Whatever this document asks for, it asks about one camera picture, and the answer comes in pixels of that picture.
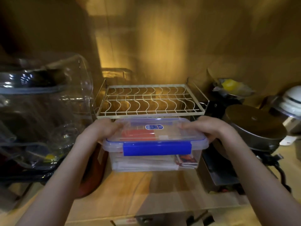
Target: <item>brown lid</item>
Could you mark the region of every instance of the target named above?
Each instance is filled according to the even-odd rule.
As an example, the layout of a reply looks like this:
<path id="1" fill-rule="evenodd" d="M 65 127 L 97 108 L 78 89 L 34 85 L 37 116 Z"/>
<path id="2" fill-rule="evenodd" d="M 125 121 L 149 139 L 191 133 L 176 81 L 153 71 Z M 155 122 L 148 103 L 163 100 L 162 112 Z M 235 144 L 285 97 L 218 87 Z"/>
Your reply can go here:
<path id="1" fill-rule="evenodd" d="M 287 130 L 282 122 L 268 112 L 248 105 L 231 105 L 225 111 L 226 121 L 253 135 L 268 139 L 283 139 Z"/>

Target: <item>person's left hand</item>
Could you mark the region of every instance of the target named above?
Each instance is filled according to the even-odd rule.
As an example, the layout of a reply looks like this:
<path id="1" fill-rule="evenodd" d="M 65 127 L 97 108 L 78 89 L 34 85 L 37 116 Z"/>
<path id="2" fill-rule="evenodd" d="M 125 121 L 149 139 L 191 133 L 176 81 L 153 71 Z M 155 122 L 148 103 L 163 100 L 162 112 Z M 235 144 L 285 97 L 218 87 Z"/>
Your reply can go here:
<path id="1" fill-rule="evenodd" d="M 101 143 L 103 139 L 112 136 L 122 127 L 122 123 L 112 122 L 110 118 L 97 119 L 83 131 L 81 136 L 86 137 L 91 141 Z"/>

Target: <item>metal dish rack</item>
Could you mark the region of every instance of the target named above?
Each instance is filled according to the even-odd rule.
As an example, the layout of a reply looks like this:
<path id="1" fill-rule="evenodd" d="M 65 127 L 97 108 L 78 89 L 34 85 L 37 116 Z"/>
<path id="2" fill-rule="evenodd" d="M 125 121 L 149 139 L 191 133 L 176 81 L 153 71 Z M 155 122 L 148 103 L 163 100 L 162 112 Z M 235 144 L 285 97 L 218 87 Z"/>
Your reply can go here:
<path id="1" fill-rule="evenodd" d="M 188 84 L 196 90 L 199 100 Z M 209 99 L 195 85 L 127 85 L 108 86 L 104 80 L 96 97 L 97 118 L 181 117 L 204 115 Z"/>

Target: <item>forearm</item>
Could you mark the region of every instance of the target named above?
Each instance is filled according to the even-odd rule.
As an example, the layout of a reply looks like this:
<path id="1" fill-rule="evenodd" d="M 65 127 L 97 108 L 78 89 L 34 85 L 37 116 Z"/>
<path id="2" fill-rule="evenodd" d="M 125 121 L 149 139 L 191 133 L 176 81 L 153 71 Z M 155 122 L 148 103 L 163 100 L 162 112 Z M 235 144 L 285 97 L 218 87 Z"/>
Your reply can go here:
<path id="1" fill-rule="evenodd" d="M 299 225 L 301 206 L 231 129 L 220 139 L 239 181 L 264 226 Z"/>
<path id="2" fill-rule="evenodd" d="M 18 221 L 17 226 L 60 226 L 65 224 L 85 172 L 90 152 L 94 150 L 95 146 L 95 141 L 76 141 L 68 156 Z"/>

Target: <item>hand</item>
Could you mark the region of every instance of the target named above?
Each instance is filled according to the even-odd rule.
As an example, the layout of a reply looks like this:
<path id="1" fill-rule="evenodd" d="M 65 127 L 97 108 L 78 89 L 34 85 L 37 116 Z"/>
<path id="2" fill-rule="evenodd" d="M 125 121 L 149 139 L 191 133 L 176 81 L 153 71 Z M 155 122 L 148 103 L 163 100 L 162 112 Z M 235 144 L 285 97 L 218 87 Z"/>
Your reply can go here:
<path id="1" fill-rule="evenodd" d="M 233 127 L 228 123 L 208 116 L 200 116 L 197 121 L 182 123 L 181 128 L 196 129 L 203 132 L 209 139 L 209 142 L 212 142 L 215 138 L 220 138 L 223 132 L 233 130 Z"/>
<path id="2" fill-rule="evenodd" d="M 118 129 L 122 128 L 122 123 L 113 123 L 110 118 L 102 118 L 94 121 L 88 126 L 82 137 L 92 138 L 92 141 L 101 143 L 104 138 L 112 136 Z"/>

